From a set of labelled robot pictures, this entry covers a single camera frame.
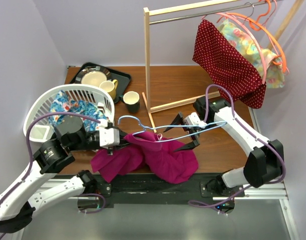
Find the pink plastic hanger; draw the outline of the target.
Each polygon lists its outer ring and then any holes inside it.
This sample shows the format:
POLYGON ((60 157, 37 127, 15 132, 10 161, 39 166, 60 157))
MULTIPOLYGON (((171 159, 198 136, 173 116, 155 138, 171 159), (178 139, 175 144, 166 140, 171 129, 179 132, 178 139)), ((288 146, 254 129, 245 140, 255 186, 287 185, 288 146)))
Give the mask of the pink plastic hanger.
POLYGON ((236 17, 225 18, 219 26, 202 20, 194 46, 193 60, 221 86, 257 88, 265 84, 266 61, 254 35, 236 17))

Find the red polka dot skirt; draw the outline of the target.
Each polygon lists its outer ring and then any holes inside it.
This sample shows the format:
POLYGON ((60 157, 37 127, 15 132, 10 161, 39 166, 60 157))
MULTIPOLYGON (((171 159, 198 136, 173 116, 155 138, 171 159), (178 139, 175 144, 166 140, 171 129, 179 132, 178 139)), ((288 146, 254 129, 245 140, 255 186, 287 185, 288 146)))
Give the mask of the red polka dot skirt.
POLYGON ((232 46, 215 25, 203 20, 198 26, 193 61, 209 74, 213 82, 225 88, 234 101, 248 107, 262 107, 266 85, 260 73, 232 46))

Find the magenta cloth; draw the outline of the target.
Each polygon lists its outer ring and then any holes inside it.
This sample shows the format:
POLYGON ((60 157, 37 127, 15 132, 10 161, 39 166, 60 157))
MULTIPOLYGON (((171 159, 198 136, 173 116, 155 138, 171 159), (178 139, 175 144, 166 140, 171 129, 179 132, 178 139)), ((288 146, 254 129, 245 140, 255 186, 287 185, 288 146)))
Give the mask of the magenta cloth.
POLYGON ((118 175, 126 175, 145 165, 152 173, 171 184, 189 180, 198 170, 198 160, 192 150, 177 151, 184 143, 159 137, 152 132, 124 139, 130 144, 116 150, 112 155, 107 150, 97 151, 91 160, 93 172, 99 172, 105 181, 111 182, 118 175))

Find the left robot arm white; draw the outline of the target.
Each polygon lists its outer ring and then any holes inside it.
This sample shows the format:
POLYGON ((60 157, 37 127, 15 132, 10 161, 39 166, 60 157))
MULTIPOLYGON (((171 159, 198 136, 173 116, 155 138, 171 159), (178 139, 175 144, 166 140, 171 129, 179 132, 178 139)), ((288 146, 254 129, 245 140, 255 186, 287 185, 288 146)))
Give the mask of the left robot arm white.
POLYGON ((37 192, 48 180, 55 177, 66 166, 74 162, 73 151, 98 150, 110 151, 120 143, 120 131, 106 120, 96 120, 78 113, 59 112, 62 122, 55 126, 55 132, 35 152, 30 145, 30 132, 48 113, 35 119, 27 130, 26 142, 30 162, 20 176, 0 194, 0 233, 12 234, 25 228, 32 219, 47 208, 70 197, 94 196, 98 186, 94 176, 83 170, 66 182, 37 192), (100 125, 98 130, 86 132, 82 119, 100 125))

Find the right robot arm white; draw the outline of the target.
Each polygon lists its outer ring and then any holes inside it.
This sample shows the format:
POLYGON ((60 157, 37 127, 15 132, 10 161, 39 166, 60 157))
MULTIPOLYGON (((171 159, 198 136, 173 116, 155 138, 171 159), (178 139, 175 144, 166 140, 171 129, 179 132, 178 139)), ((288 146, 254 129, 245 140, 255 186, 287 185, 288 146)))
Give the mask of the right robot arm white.
POLYGON ((210 179, 203 191, 219 196, 228 196, 242 185, 258 188, 283 175, 285 172, 283 145, 278 140, 270 141, 247 124, 225 99, 205 103, 198 98, 193 104, 195 111, 184 117, 178 113, 166 130, 181 126, 190 134, 191 142, 180 150, 192 150, 199 146, 199 135, 203 130, 221 127, 243 149, 247 156, 243 167, 231 169, 210 179))

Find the orange plastic hanger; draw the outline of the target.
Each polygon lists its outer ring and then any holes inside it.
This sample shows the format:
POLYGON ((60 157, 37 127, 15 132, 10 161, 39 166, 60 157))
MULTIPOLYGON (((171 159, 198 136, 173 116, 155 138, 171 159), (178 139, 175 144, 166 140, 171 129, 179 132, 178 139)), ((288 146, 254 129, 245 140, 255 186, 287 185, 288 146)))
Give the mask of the orange plastic hanger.
POLYGON ((270 65, 274 65, 276 67, 279 67, 281 69, 282 73, 289 73, 289 70, 287 68, 287 62, 286 62, 286 57, 285 57, 285 53, 282 50, 280 44, 278 43, 278 39, 279 36, 273 36, 267 29, 266 29, 266 22, 264 23, 260 23, 259 20, 261 19, 261 17, 266 17, 266 20, 268 21, 270 19, 270 17, 273 15, 273 13, 275 12, 274 9, 271 9, 271 1, 269 0, 259 0, 257 3, 253 4, 251 2, 247 2, 244 5, 241 5, 241 8, 245 8, 245 7, 251 7, 254 8, 254 6, 256 5, 260 5, 260 4, 267 4, 268 5, 268 9, 265 13, 260 14, 256 20, 253 20, 251 18, 251 15, 249 16, 245 16, 243 14, 240 13, 235 13, 235 12, 231 12, 231 9, 228 9, 228 12, 219 12, 218 14, 221 15, 221 17, 225 17, 227 19, 231 19, 234 22, 236 22, 238 25, 240 25, 245 33, 248 35, 248 38, 251 39, 251 43, 255 45, 255 48, 257 49, 257 55, 259 55, 260 57, 260 62, 262 64, 266 64, 266 66, 262 67, 263 72, 266 74, 267 73, 267 69, 269 68, 270 65), (263 31, 269 41, 270 41, 270 45, 267 48, 261 48, 258 41, 256 40, 256 38, 254 37, 254 35, 252 34, 252 32, 250 30, 254 30, 256 32, 258 31, 263 31))

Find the floral pastel skirt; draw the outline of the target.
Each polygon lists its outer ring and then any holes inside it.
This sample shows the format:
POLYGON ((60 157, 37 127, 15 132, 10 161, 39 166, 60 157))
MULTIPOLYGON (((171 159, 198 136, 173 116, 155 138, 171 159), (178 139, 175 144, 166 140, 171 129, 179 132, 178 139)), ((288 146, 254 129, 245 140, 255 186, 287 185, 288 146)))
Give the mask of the floral pastel skirt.
POLYGON ((245 33, 244 29, 237 27, 234 21, 224 20, 217 27, 219 32, 226 38, 226 40, 258 71, 260 77, 265 80, 268 88, 277 89, 285 85, 284 73, 279 67, 270 65, 267 73, 264 73, 262 67, 266 64, 260 62, 260 57, 257 55, 255 45, 251 43, 251 39, 245 33))

